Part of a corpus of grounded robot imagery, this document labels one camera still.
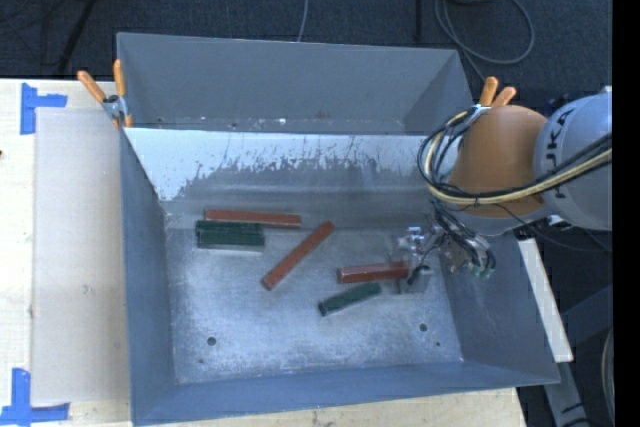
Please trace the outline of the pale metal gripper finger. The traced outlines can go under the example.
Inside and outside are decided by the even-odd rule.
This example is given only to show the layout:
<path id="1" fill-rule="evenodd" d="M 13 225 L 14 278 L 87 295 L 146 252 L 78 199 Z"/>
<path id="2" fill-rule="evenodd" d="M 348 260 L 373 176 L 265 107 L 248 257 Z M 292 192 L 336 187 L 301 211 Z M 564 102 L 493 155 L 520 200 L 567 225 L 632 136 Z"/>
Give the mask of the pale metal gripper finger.
<path id="1" fill-rule="evenodd" d="M 401 294 L 424 293 L 432 277 L 432 269 L 428 265 L 420 265 L 414 268 L 407 278 L 398 281 Z"/>
<path id="2" fill-rule="evenodd" d="M 397 240 L 397 247 L 401 256 L 407 261 L 425 260 L 425 234 L 421 227 L 413 226 Z"/>

